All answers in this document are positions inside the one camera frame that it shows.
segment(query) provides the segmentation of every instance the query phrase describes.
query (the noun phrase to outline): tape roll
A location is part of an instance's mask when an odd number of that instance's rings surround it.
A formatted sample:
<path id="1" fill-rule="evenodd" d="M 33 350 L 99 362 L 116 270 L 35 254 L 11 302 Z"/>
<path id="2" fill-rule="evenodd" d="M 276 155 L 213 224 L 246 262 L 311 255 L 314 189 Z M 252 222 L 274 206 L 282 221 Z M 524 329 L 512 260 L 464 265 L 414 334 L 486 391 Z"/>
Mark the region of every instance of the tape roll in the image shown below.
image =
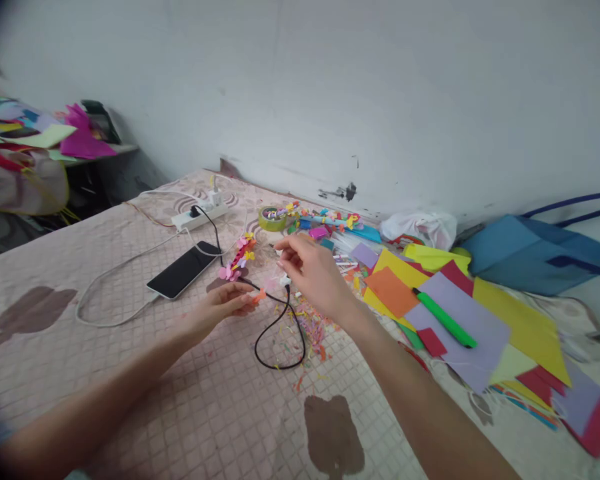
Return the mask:
<path id="1" fill-rule="evenodd" d="M 265 216 L 266 212 L 277 212 L 278 209 L 276 207 L 262 207 L 260 212 L 258 212 L 258 225 L 262 228 L 262 230 L 266 231 L 282 231 L 285 229 L 285 225 L 287 224 L 287 214 L 284 213 L 280 217 L 268 219 Z"/>

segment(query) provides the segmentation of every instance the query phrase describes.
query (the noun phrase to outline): left hand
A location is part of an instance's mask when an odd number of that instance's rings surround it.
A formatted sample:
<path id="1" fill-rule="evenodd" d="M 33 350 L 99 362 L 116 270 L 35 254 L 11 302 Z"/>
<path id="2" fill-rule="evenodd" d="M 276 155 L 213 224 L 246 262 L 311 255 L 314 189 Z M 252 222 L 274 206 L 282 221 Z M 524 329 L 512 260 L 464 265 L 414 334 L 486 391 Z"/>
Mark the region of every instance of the left hand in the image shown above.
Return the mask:
<path id="1" fill-rule="evenodd" d="M 255 310 L 248 292 L 253 287 L 242 282 L 226 283 L 211 290 L 191 312 L 177 321 L 177 335 L 185 335 L 193 344 L 200 343 L 218 323 L 227 317 L 246 317 Z"/>

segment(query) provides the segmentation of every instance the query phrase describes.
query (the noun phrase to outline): blue bag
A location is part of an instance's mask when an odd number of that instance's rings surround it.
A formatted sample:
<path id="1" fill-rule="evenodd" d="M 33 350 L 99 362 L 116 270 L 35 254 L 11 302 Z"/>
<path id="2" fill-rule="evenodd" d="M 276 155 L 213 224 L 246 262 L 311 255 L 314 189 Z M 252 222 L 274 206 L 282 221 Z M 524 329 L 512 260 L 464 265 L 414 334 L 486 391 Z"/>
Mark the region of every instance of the blue bag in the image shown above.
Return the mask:
<path id="1" fill-rule="evenodd" d="M 471 273 L 490 282 L 539 295 L 557 295 L 600 275 L 600 242 L 565 230 L 600 217 L 600 210 L 554 225 L 532 220 L 537 213 L 587 200 L 585 195 L 530 211 L 506 215 L 470 237 L 462 247 L 473 260 Z"/>

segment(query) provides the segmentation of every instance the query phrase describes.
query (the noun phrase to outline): black cable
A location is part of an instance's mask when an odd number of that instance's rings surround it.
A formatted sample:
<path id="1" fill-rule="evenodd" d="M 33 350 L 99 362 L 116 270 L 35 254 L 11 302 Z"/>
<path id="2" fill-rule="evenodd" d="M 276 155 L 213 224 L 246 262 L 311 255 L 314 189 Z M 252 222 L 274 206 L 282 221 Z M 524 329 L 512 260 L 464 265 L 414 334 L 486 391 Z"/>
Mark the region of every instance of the black cable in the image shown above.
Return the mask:
<path id="1" fill-rule="evenodd" d="M 218 228 L 215 226 L 215 223 L 213 222 L 213 220 L 211 220 L 209 218 L 209 216 L 207 215 L 207 212 L 205 212 L 202 207 L 199 207 L 198 205 L 194 205 L 191 208 L 192 209 L 196 208 L 196 209 L 200 210 L 202 213 L 204 213 L 207 220 L 209 220 L 209 222 L 213 225 L 213 229 L 215 230 L 215 242 L 218 245 L 218 253 L 220 253 L 220 265 L 222 267 L 224 267 L 225 263 L 222 261 L 222 255 L 224 255 L 224 253 L 222 253 L 222 248 L 220 248 L 220 237 L 218 237 Z"/>
<path id="2" fill-rule="evenodd" d="M 202 208 L 198 207 L 197 205 L 194 205 L 194 207 L 198 208 L 198 210 L 200 210 L 202 213 L 204 213 L 205 217 L 207 218 L 207 220 L 209 220 L 209 222 L 213 225 L 213 229 L 215 230 L 215 241 L 216 241 L 216 244 L 218 246 L 219 252 L 222 253 L 222 249 L 220 248 L 220 238 L 218 237 L 218 228 L 215 226 L 215 223 L 213 222 L 213 220 L 211 220 L 209 218 L 209 216 L 207 215 L 207 212 L 205 212 L 204 210 L 202 210 Z M 220 256 L 220 265 L 222 265 L 223 267 L 225 266 L 224 262 L 222 262 L 222 256 Z M 256 284 L 254 284 L 250 280 L 247 280 L 245 278 L 239 277 L 238 281 L 241 281 L 242 283 L 246 283 L 247 285 L 252 286 L 256 290 L 260 290 L 260 287 L 258 287 Z M 273 295 L 265 293 L 265 295 L 268 296 L 270 299 L 276 300 L 276 302 L 284 303 L 285 304 L 285 308 L 284 308 L 284 310 L 282 310 L 282 313 L 280 315 L 278 315 L 278 318 L 276 318 L 276 320 L 274 320 L 267 328 L 265 328 L 264 330 L 262 330 L 262 332 L 258 336 L 257 340 L 253 344 L 253 352 L 255 353 L 255 358 L 258 360 L 258 362 L 260 362 L 260 364 L 262 364 L 264 367 L 266 367 L 268 369 L 271 369 L 271 370 L 288 370 L 288 369 L 292 369 L 294 367 L 297 367 L 298 365 L 300 365 L 305 360 L 305 356 L 307 355 L 307 344 L 305 343 L 304 335 L 302 335 L 302 328 L 300 328 L 300 322 L 298 321 L 298 317 L 295 314 L 295 310 L 293 309 L 292 304 L 290 304 L 291 289 L 289 288 L 288 285 L 285 285 L 285 290 L 287 291 L 287 301 L 286 302 L 284 300 L 280 300 L 279 298 L 274 297 Z M 285 367 L 281 367 L 280 365 L 278 365 L 276 367 L 275 365 L 269 365 L 269 364 L 267 364 L 267 363 L 265 363 L 265 362 L 262 361 L 262 359 L 258 355 L 258 342 L 260 342 L 260 339 L 262 338 L 262 336 L 265 334 L 265 332 L 267 330 L 269 330 L 272 326 L 274 326 L 276 323 L 278 323 L 278 321 L 282 318 L 282 316 L 287 311 L 287 308 L 291 309 L 291 313 L 293 314 L 293 319 L 295 320 L 295 324 L 298 326 L 298 332 L 300 332 L 300 339 L 302 340 L 302 358 L 300 358 L 300 360 L 298 360 L 296 363 L 294 363 L 292 365 L 287 365 Z"/>
<path id="3" fill-rule="evenodd" d="M 259 290 L 259 288 L 258 288 L 258 286 L 256 284 L 254 284 L 253 282 L 251 282 L 251 281 L 249 281 L 247 279 L 239 277 L 238 281 L 246 283 L 246 284 L 252 286 L 253 288 Z M 265 293 L 265 295 L 268 296 L 270 299 L 276 300 L 276 302 L 284 303 L 285 304 L 285 308 L 284 308 L 284 310 L 282 310 L 282 313 L 280 315 L 278 315 L 278 318 L 276 318 L 276 320 L 274 320 L 273 322 L 271 322 L 267 326 L 267 328 L 265 328 L 264 330 L 262 330 L 262 332 L 260 333 L 260 335 L 258 335 L 257 340 L 253 344 L 253 352 L 255 353 L 255 358 L 258 360 L 258 362 L 260 362 L 260 364 L 262 364 L 263 366 L 265 366 L 266 368 L 271 369 L 271 370 L 288 370 L 288 369 L 292 369 L 294 367 L 297 367 L 302 362 L 304 362 L 305 356 L 307 354 L 307 344 L 305 343 L 304 335 L 302 335 L 302 328 L 300 328 L 300 322 L 298 321 L 298 317 L 295 315 L 295 310 L 293 309 L 292 304 L 290 304 L 290 302 L 289 302 L 291 300 L 291 290 L 290 290 L 290 288 L 289 288 L 288 285 L 285 285 L 285 290 L 287 291 L 287 301 L 286 302 L 283 301 L 283 300 L 280 300 L 280 299 L 278 299 L 276 297 L 274 297 L 273 295 Z M 300 360 L 298 360 L 296 363 L 293 363 L 292 365 L 286 365 L 284 367 L 281 367 L 280 365 L 278 365 L 276 367 L 275 365 L 269 365 L 268 363 L 265 363 L 265 362 L 262 361 L 262 359 L 258 355 L 258 342 L 260 342 L 260 339 L 266 333 L 267 330 L 269 330 L 272 326 L 274 326 L 276 323 L 278 323 L 278 321 L 283 317 L 283 315 L 287 311 L 287 308 L 291 309 L 291 313 L 293 314 L 293 319 L 295 320 L 295 324 L 298 326 L 298 332 L 300 332 L 300 339 L 302 340 L 302 357 L 300 358 Z"/>

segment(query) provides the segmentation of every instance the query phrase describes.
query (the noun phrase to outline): checkered pattern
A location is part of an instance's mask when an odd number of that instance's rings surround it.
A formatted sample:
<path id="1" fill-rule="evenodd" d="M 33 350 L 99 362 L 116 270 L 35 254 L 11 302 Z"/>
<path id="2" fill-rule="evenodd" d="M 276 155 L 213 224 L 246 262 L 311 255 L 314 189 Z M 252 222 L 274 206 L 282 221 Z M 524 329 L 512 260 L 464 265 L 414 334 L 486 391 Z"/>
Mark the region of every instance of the checkered pattern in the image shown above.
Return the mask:
<path id="1" fill-rule="evenodd" d="M 203 196 L 208 178 L 202 171 L 168 188 Z M 242 182 L 219 183 L 223 190 L 237 192 L 228 200 L 230 213 L 218 221 L 221 244 L 229 245 L 242 233 L 246 210 L 249 230 L 260 236 L 258 259 L 248 265 L 249 278 L 262 284 L 275 266 L 275 254 L 263 239 L 275 241 L 281 234 L 261 232 L 253 220 L 260 206 L 286 205 L 289 199 Z M 190 201 L 146 195 L 134 203 L 168 221 Z M 2 254 L 0 314 L 38 285 L 73 288 L 80 296 L 98 274 L 172 234 L 120 205 Z M 215 243 L 210 225 L 196 229 L 193 236 Z M 83 317 L 112 322 L 128 316 L 151 298 L 146 282 L 190 246 L 187 237 L 178 236 L 105 277 L 90 293 Z M 168 328 L 172 318 L 195 310 L 217 277 L 218 266 L 214 264 L 177 301 L 158 300 L 121 327 L 95 329 L 76 322 L 74 300 L 50 328 L 14 335 L 0 346 L 0 421 L 14 429 L 22 427 L 106 374 Z M 253 343 L 275 318 L 275 305 L 265 299 L 250 317 L 227 319 L 180 358 L 98 452 L 88 466 L 90 474 L 102 479 L 327 478 L 309 458 L 303 404 L 309 395 L 324 399 L 343 395 L 365 451 L 364 470 L 351 478 L 425 478 L 369 367 L 344 332 L 327 328 L 323 344 L 331 358 L 321 362 L 312 356 L 306 371 L 269 370 L 258 364 Z M 399 338 L 393 322 L 387 318 L 380 322 Z M 279 365 L 297 360 L 300 349 L 290 317 L 270 329 L 259 344 L 262 358 Z M 478 422 L 466 391 L 450 380 L 444 366 L 435 372 Z M 302 374 L 298 391 L 295 385 Z M 563 478 L 564 470 L 581 471 L 590 464 L 568 434 L 551 432 L 516 407 L 502 407 L 493 425 L 479 426 L 523 477 Z"/>

